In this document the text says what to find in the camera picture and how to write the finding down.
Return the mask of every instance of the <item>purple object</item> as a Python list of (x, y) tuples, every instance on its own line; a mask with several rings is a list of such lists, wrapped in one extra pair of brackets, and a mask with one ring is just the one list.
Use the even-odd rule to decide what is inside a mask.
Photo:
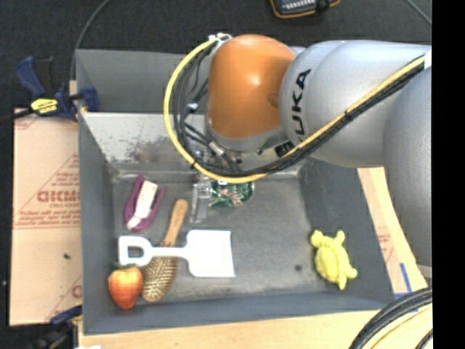
[[(126, 202), (126, 206), (124, 207), (124, 222), (126, 224), (128, 224), (128, 222), (133, 218), (134, 213), (136, 212), (137, 200), (139, 198), (139, 194), (142, 189), (142, 185), (144, 181), (145, 181), (145, 178), (141, 174), (137, 176), (131, 195), (129, 196)], [(130, 228), (128, 226), (128, 229), (131, 232), (139, 233), (149, 227), (149, 225), (152, 223), (153, 219), (155, 218), (155, 215), (157, 213), (158, 207), (160, 206), (160, 202), (161, 202), (161, 199), (163, 198), (163, 194), (165, 190), (166, 190), (165, 185), (162, 185), (157, 190), (157, 193), (152, 203), (153, 207), (150, 210), (149, 215), (145, 218), (140, 219), (140, 222), (133, 228)]]

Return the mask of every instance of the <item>kuka logo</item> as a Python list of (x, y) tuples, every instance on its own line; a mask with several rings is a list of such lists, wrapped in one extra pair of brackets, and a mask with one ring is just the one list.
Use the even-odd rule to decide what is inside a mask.
[(302, 101), (302, 95), (304, 94), (305, 78), (311, 70), (312, 69), (309, 68), (297, 76), (296, 85), (299, 88), (299, 90), (297, 90), (299, 95), (296, 95), (296, 91), (292, 92), (292, 120), (296, 122), (295, 132), (300, 141), (303, 141), (304, 136), (306, 135), (304, 124), (302, 123), (302, 108), (300, 106), (300, 102)]

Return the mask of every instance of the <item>black floor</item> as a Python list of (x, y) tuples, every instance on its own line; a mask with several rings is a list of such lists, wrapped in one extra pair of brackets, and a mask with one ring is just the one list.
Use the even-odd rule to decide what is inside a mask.
[[(27, 105), (15, 78), (24, 57), (53, 56), (55, 84), (68, 81), (79, 34), (104, 0), (0, 0), (0, 117)], [(432, 0), (411, 0), (432, 16)], [(281, 20), (268, 0), (111, 0), (89, 27), (81, 47), (186, 53), (208, 35), (259, 33), (307, 47), (331, 39), (431, 44), (432, 27), (405, 0), (341, 0), (312, 17)], [(12, 216), (12, 128), (0, 125), (0, 349), (21, 348), (48, 327), (8, 327)]]

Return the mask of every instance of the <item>red apple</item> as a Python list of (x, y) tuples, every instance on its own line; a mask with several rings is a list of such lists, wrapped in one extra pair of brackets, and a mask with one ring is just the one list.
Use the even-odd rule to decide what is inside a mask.
[(116, 269), (108, 277), (110, 295), (121, 309), (134, 306), (142, 291), (142, 284), (142, 273), (136, 266)]

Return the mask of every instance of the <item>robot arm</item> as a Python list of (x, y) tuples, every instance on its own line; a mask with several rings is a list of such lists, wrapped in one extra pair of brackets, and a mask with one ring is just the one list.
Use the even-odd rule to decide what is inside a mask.
[(193, 167), (214, 180), (243, 183), (310, 154), (342, 167), (384, 166), (406, 238), (419, 265), (431, 270), (431, 47), (327, 41), (298, 49), (258, 35), (222, 42), (209, 53), (203, 137), (210, 149), (230, 158), (273, 143), (291, 145), (284, 156), (246, 169), (201, 161), (183, 132), (184, 112), (175, 118), (177, 138), (169, 122), (177, 77), (175, 99), (190, 100), (182, 94), (189, 89), (182, 74), (192, 75), (216, 43), (211, 39), (186, 57), (165, 96), (168, 131)]

